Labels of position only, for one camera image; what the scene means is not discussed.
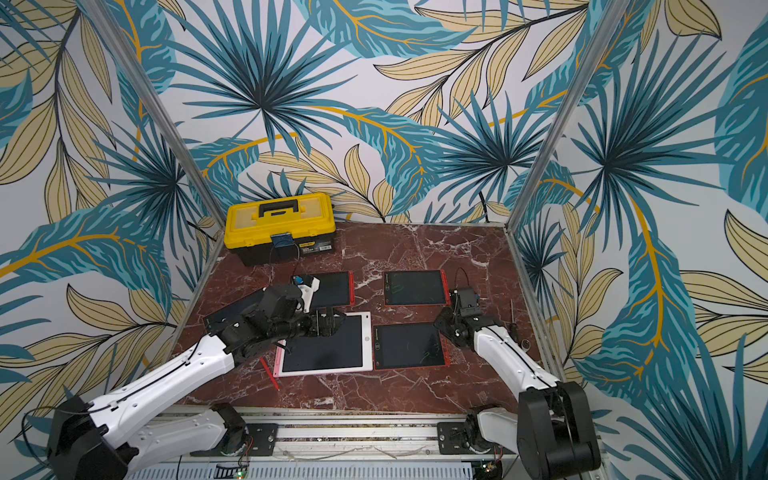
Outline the red tablet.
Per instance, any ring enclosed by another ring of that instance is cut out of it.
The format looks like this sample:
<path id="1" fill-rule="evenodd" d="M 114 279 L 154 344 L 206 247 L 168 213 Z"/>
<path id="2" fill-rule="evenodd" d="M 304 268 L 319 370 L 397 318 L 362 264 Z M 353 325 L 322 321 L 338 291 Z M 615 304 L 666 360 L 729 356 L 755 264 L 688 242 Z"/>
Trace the red tablet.
<path id="1" fill-rule="evenodd" d="M 246 295 L 237 301 L 211 313 L 204 318 L 204 325 L 206 330 L 210 332 L 216 325 L 225 322 L 228 319 L 239 319 L 243 311 L 251 308 L 254 305 L 257 305 L 261 301 L 263 294 L 263 290 L 256 290 L 251 294 Z"/>
<path id="2" fill-rule="evenodd" d="M 311 308 L 344 307 L 355 304 L 354 282 L 351 271 L 312 273 L 320 282 L 313 294 Z"/>
<path id="3" fill-rule="evenodd" d="M 440 270 L 389 271 L 384 274 L 384 282 L 386 305 L 445 305 Z"/>
<path id="4" fill-rule="evenodd" d="M 448 364 L 441 336 L 431 323 L 406 323 L 374 327 L 374 368 L 411 369 Z"/>

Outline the red tablet centre back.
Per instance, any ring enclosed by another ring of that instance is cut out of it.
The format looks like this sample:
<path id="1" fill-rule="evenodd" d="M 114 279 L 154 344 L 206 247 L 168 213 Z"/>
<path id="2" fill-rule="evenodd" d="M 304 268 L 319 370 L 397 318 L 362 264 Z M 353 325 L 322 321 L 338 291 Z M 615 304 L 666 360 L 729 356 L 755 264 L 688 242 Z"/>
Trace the red tablet centre back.
<path id="1" fill-rule="evenodd" d="M 351 271 L 312 273 L 320 282 L 313 294 L 311 308 L 344 307 L 355 304 L 354 282 Z"/>

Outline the red stylus angled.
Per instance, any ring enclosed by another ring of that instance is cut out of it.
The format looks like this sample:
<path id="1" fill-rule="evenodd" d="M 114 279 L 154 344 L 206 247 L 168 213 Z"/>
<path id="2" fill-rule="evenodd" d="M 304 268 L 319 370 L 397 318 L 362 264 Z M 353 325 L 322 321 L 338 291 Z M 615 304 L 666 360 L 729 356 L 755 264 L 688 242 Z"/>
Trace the red stylus angled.
<path id="1" fill-rule="evenodd" d="M 279 386 L 279 384 L 278 384 L 278 382 L 277 382 L 277 380 L 276 380 L 276 378 L 274 376 L 273 369 L 270 367 L 270 365 L 268 364 L 268 362 L 267 362 L 265 357 L 262 357 L 260 359 L 260 364 L 261 364 L 264 372 L 266 373 L 267 377 L 269 378 L 271 384 L 275 388 L 275 390 L 276 391 L 280 391 L 280 386 Z"/>

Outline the red tablet far left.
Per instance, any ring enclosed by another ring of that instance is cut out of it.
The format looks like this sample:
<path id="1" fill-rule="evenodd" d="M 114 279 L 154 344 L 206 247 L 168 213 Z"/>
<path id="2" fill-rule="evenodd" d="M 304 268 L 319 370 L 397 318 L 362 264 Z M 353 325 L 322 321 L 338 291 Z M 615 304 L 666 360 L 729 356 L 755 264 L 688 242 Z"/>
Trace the red tablet far left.
<path id="1" fill-rule="evenodd" d="M 204 325 L 206 330 L 210 332 L 216 325 L 225 322 L 228 319 L 239 319 L 243 311 L 251 308 L 254 305 L 257 305 L 261 301 L 263 294 L 263 290 L 256 290 L 251 294 L 246 295 L 237 301 L 211 313 L 204 318 Z"/>

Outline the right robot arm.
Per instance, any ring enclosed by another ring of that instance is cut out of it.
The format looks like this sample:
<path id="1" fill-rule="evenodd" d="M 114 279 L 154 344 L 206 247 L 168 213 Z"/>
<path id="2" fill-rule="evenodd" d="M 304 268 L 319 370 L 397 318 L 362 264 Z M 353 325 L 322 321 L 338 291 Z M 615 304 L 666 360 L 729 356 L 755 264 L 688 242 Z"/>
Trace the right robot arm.
<path id="1" fill-rule="evenodd" d="M 517 411 L 482 407 L 452 433 L 440 435 L 456 453 L 508 449 L 532 479 L 565 479 L 600 468 L 601 453 L 589 401 L 576 382 L 559 379 L 537 364 L 502 322 L 481 312 L 470 287 L 450 293 L 433 325 L 454 346 L 484 359 L 517 401 Z"/>

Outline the large pink writing tablet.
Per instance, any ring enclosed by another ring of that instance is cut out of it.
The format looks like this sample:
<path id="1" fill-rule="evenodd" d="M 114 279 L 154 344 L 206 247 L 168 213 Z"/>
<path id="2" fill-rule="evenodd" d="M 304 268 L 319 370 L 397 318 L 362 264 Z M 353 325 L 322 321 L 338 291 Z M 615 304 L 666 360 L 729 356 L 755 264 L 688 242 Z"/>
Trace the large pink writing tablet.
<path id="1" fill-rule="evenodd" d="M 277 348 L 275 377 L 369 372 L 373 341 L 369 312 L 350 312 L 329 337 L 296 337 Z"/>

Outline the red tablet right front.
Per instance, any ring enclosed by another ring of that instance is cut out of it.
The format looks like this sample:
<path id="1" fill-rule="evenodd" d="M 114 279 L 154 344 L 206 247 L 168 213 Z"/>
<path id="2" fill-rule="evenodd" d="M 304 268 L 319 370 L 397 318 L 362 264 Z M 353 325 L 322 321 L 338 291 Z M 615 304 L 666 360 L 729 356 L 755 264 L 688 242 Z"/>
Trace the red tablet right front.
<path id="1" fill-rule="evenodd" d="M 411 369 L 448 364 L 441 336 L 431 323 L 406 323 L 374 327 L 374 368 Z"/>

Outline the red stylus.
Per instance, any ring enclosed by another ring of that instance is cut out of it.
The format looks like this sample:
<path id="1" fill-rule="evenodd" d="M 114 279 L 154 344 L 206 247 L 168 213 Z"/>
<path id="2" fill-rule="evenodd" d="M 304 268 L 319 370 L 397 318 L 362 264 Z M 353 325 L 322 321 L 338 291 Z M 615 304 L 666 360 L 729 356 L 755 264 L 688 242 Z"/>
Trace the red stylus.
<path id="1" fill-rule="evenodd" d="M 447 280 L 447 277 L 446 277 L 446 272 L 445 272 L 445 270 L 441 269 L 441 270 L 440 270 L 440 274 L 441 274 L 441 281 L 442 281 L 443 293 L 444 293 L 444 297 L 445 297 L 445 298 L 444 298 L 444 299 L 445 299 L 445 305 L 446 305 L 446 306 L 449 306 L 449 305 L 451 304 L 451 300 L 450 300 L 450 288 L 449 288 L 449 283 L 448 283 L 448 280 Z"/>

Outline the red tablet right back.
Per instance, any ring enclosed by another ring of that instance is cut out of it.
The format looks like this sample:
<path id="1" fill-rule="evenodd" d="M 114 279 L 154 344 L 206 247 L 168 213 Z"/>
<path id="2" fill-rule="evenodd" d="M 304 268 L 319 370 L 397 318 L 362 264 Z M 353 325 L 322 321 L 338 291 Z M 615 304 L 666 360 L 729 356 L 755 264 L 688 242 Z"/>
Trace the red tablet right back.
<path id="1" fill-rule="evenodd" d="M 440 270 L 389 271 L 384 274 L 384 282 L 386 305 L 445 305 Z"/>

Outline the black yellow screwdriver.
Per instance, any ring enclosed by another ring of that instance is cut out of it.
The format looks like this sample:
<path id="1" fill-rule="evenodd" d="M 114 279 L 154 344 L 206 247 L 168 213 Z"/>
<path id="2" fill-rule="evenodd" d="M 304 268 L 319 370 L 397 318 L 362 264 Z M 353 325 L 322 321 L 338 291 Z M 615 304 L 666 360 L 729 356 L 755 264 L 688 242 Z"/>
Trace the black yellow screwdriver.
<path id="1" fill-rule="evenodd" d="M 519 329 L 518 329 L 518 324 L 516 320 L 516 312 L 515 312 L 513 301 L 509 302 L 509 310 L 510 310 L 510 322 L 509 322 L 508 331 L 510 333 L 511 338 L 515 342 L 518 342 L 520 340 L 520 336 L 519 336 Z"/>

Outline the yellow black toolbox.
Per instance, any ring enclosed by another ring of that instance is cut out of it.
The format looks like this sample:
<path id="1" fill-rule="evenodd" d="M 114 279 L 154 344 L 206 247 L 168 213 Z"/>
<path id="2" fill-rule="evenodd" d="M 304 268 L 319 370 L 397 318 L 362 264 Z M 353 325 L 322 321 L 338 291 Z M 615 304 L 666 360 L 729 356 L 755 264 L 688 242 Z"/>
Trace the yellow black toolbox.
<path id="1" fill-rule="evenodd" d="M 224 244 L 257 266 L 331 252 L 335 236 L 330 197 L 313 193 L 231 206 Z"/>

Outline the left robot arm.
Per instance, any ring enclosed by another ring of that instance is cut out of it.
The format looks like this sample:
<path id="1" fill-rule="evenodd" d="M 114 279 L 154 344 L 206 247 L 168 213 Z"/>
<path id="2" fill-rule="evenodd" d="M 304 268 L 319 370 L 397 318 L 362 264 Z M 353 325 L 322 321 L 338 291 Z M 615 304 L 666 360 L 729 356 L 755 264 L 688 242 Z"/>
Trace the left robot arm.
<path id="1" fill-rule="evenodd" d="M 262 289 L 241 312 L 214 321 L 200 340 L 138 380 L 85 402 L 74 396 L 55 410 L 46 457 L 58 479 L 123 479 L 195 452 L 242 458 L 252 436 L 229 404 L 187 419 L 150 426 L 168 407 L 198 387 L 251 360 L 283 340 L 329 337 L 346 316 L 311 306 L 320 282 Z"/>

